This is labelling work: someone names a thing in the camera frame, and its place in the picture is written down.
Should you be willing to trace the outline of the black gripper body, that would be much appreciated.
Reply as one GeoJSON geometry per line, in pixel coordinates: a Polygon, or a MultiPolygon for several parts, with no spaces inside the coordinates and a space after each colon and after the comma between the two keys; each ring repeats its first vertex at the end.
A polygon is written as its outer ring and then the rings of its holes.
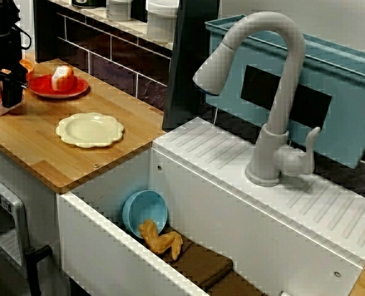
{"type": "Polygon", "coordinates": [[[0,35],[0,82],[14,80],[24,83],[27,88],[28,70],[20,64],[22,59],[21,33],[0,35]]]}

